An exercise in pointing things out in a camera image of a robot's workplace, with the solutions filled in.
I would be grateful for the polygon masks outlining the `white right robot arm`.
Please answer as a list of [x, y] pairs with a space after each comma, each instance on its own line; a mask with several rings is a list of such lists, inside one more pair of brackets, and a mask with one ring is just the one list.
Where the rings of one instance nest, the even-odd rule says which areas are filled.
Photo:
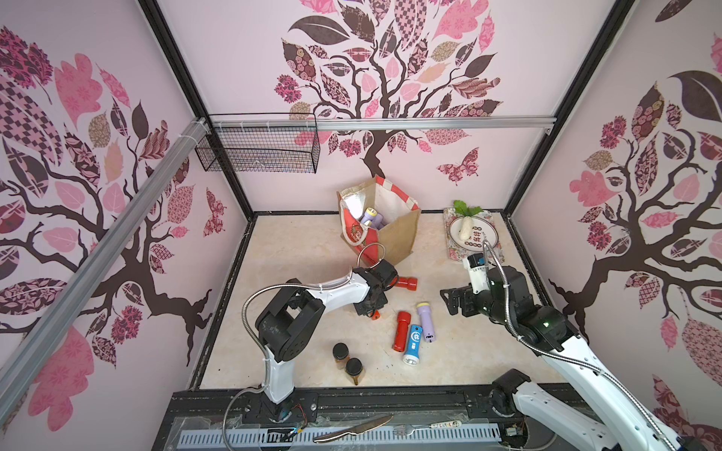
[[524, 274], [488, 266], [481, 256], [464, 260], [470, 283], [443, 289], [452, 315], [483, 315], [564, 377], [596, 417], [550, 395], [518, 369], [497, 378], [490, 393], [503, 417], [537, 420], [579, 450], [703, 450], [701, 439], [678, 432], [644, 407], [601, 363], [581, 334], [553, 306], [536, 304]]

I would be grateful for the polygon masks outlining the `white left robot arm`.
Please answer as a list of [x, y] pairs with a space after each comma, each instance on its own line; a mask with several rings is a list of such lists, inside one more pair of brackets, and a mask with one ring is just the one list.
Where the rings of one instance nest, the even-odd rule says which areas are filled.
[[224, 416], [246, 395], [270, 406], [271, 416], [283, 420], [291, 411], [294, 359], [310, 342], [323, 315], [353, 306], [357, 315], [371, 317], [387, 304], [385, 293], [400, 281], [396, 268], [382, 259], [356, 267], [342, 278], [319, 284], [297, 279], [268, 286], [251, 294], [242, 306], [242, 324], [263, 356], [260, 386], [239, 391]]

